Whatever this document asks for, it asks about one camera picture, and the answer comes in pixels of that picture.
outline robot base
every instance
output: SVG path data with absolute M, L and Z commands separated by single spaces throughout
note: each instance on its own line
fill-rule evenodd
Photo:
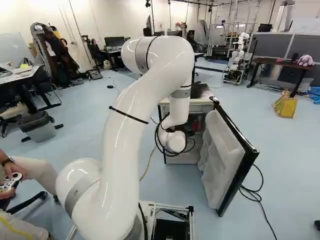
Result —
M 194 240 L 194 207 L 173 206 L 152 201 L 140 202 L 148 230 L 148 240 Z M 138 239 L 144 240 L 141 214 L 138 215 L 142 228 Z M 72 227 L 66 240 L 73 240 L 77 228 Z

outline wrist watch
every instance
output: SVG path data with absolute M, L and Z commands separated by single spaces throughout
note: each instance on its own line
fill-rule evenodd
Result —
M 4 160 L 4 161 L 1 163 L 2 167 L 5 167 L 5 165 L 6 165 L 7 163 L 14 163 L 14 161 L 12 161 L 10 157 L 8 157 L 6 160 Z

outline whiteboard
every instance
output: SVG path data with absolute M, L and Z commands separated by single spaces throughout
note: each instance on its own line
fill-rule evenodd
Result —
M 12 62 L 12 66 L 17 68 L 24 58 L 35 62 L 20 32 L 0 34 L 0 63 Z
M 320 35 L 320 19 L 315 17 L 300 17 L 293 20 L 290 32 Z

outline pink stuffed toy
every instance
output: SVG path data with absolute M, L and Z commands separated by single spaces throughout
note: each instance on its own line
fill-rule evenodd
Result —
M 307 66 L 314 66 L 314 65 L 315 65 L 315 62 L 314 62 L 312 56 L 310 56 L 310 55 L 303 55 L 302 57 L 299 58 L 298 64 L 299 64 L 300 66 L 307 67 Z

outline yellow cable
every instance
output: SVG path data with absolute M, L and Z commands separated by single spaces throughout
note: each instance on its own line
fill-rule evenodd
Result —
M 148 165 L 146 166 L 146 169 L 145 169 L 145 171 L 144 171 L 144 173 L 143 173 L 142 177 L 140 177 L 140 182 L 142 181 L 142 179 L 144 179 L 145 175 L 146 175 L 146 174 L 147 174 L 147 172 L 148 172 L 149 165 L 150 165 L 150 160 L 151 160 L 152 154 L 154 154 L 154 151 L 155 151 L 155 150 L 156 150 L 156 146 L 154 146 L 154 148 L 153 148 L 153 150 L 152 150 L 152 152 L 151 152 L 151 154 L 150 154 L 150 156 L 149 156 Z
M 13 232 L 13 233 L 15 233 L 15 234 L 20 234 L 20 235 L 22 235 L 22 236 L 25 236 L 26 239 L 28 239 L 28 240 L 32 240 L 32 238 L 30 237 L 29 234 L 27 234 L 27 233 L 25 233 L 25 232 L 23 232 L 23 231 L 14 230 L 14 229 L 10 226 L 10 224 L 9 224 L 4 218 L 0 217 L 0 221 L 8 228 L 11 232 Z

